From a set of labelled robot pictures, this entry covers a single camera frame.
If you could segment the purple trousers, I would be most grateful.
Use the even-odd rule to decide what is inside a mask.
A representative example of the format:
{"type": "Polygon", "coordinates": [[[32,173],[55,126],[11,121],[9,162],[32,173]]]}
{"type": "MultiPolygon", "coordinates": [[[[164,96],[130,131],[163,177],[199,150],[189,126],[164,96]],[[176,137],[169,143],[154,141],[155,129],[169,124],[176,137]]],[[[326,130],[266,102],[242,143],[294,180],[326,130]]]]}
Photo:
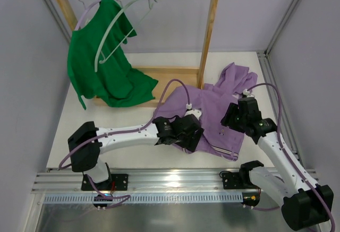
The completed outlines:
{"type": "Polygon", "coordinates": [[[177,87],[160,106],[156,116],[183,117],[188,103],[187,96],[190,96],[192,108],[202,112],[199,121],[204,129],[196,150],[236,161],[244,134],[222,126],[220,121],[229,105],[237,103],[236,96],[254,86],[257,79],[258,75],[250,72],[248,67],[231,63],[222,70],[216,84],[205,84],[203,89],[190,85],[187,90],[183,86],[177,87]]]}

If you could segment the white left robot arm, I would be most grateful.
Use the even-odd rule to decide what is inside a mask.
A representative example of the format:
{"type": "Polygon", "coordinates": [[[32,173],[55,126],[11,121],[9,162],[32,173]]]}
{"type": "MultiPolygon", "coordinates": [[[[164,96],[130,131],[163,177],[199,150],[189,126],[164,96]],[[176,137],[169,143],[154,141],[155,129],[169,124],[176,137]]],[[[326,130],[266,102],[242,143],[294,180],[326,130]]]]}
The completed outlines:
{"type": "Polygon", "coordinates": [[[111,180],[108,165],[99,159],[106,152],[137,145],[178,145],[194,152],[204,129],[194,114],[172,118],[157,117],[139,128],[96,127],[85,122],[67,140],[71,169],[88,175],[96,185],[111,180]]]}

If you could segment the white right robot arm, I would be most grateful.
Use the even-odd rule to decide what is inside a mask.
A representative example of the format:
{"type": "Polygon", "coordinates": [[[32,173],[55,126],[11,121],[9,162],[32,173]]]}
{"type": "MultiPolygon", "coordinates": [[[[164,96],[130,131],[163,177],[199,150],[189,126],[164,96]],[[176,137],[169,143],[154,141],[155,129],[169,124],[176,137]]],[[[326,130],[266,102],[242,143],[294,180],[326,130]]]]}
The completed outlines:
{"type": "Polygon", "coordinates": [[[294,230],[326,221],[335,230],[331,214],[334,194],[328,185],[321,186],[299,163],[283,142],[278,127],[270,118],[263,118],[254,97],[231,103],[220,121],[223,126],[244,133],[269,157],[280,178],[255,160],[239,169],[239,181],[245,188],[265,191],[280,207],[288,226],[294,230]]]}

